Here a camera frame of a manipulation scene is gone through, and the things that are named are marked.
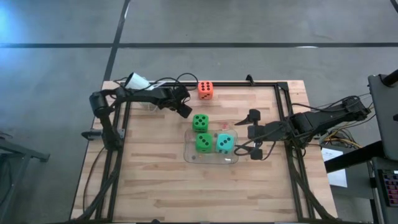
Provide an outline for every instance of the transparent container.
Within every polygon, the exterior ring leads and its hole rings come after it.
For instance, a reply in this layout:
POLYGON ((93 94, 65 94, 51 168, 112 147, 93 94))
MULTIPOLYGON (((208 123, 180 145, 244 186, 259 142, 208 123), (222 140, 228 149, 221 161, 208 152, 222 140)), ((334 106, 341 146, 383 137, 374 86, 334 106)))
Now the transparent container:
POLYGON ((235 155, 234 152, 228 154, 216 152, 217 136, 219 134, 230 134, 234 137, 234 145, 237 144, 238 134, 235 130, 208 130, 208 134, 213 136, 213 147, 211 153, 199 153, 196 150, 196 136, 198 133, 192 129, 188 129, 185 132, 185 149, 184 159, 187 162, 196 164, 234 164, 238 161, 239 156, 235 155))

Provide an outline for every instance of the wooden tabletop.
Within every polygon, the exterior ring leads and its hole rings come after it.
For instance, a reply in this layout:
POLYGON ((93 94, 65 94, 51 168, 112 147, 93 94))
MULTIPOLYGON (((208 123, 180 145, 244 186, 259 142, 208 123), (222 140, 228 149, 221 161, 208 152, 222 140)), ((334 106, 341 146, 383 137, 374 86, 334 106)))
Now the wooden tabletop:
MULTIPOLYGON (((287 82, 292 102, 307 105, 304 82, 287 82)), ((103 89, 116 87, 113 82, 103 84, 103 89)), ((191 91, 192 97, 187 105, 193 111, 187 119, 168 109, 151 111, 148 105, 132 104, 115 204, 115 222, 151 222, 155 218, 161 222, 297 221, 283 143, 276 144, 266 161, 252 161, 248 156, 240 157, 232 165, 184 161, 184 133, 192 127, 195 114, 209 116, 209 129, 233 128, 238 133, 239 143, 248 140, 247 126, 233 124, 243 120, 249 109, 261 112, 261 124, 279 120, 273 88, 215 87, 214 94, 211 101, 202 101, 196 91, 191 91)), ((306 110, 294 107, 295 113, 306 110)), ((102 128, 98 119, 95 119, 93 127, 102 128)), ((268 153, 271 144, 263 144, 264 154, 268 153)), ((90 167, 102 147, 100 140, 88 145, 72 218, 82 213, 83 189, 90 167)), ((91 177, 86 206, 100 188, 105 154, 102 153, 91 177)), ((311 191, 336 217, 319 147, 307 147, 304 161, 311 191)), ((306 212, 302 194, 300 198, 306 212)), ((108 209, 107 204, 106 201, 104 209, 108 209)))

